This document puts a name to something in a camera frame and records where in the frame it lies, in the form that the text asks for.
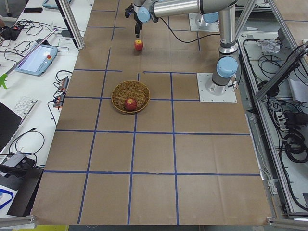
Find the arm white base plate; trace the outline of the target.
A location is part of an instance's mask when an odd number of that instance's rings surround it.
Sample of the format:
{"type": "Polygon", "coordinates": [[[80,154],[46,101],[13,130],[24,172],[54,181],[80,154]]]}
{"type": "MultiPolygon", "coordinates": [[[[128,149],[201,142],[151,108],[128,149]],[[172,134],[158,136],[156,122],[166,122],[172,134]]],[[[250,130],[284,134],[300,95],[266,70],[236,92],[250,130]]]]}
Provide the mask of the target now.
{"type": "Polygon", "coordinates": [[[189,14],[190,30],[202,32],[219,32],[218,12],[200,14],[189,14]]]}
{"type": "Polygon", "coordinates": [[[237,103],[231,80],[225,86],[218,86],[212,81],[212,73],[197,73],[196,75],[200,102],[237,103]]]}

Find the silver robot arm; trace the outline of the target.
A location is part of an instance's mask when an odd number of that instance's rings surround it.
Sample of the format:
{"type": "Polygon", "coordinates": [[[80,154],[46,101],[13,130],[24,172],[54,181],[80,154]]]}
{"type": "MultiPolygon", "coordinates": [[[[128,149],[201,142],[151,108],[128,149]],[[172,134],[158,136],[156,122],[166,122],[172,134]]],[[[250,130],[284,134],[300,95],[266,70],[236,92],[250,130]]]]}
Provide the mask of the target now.
{"type": "Polygon", "coordinates": [[[211,78],[206,82],[207,91],[219,96],[226,93],[230,80],[238,68],[238,44],[236,42],[235,0],[135,0],[126,8],[136,21],[138,36],[142,25],[152,20],[172,15],[189,14],[191,29],[206,32],[217,31],[220,37],[219,59],[211,78]]]}
{"type": "Polygon", "coordinates": [[[218,32],[218,12],[200,14],[195,18],[197,31],[218,32]]]}

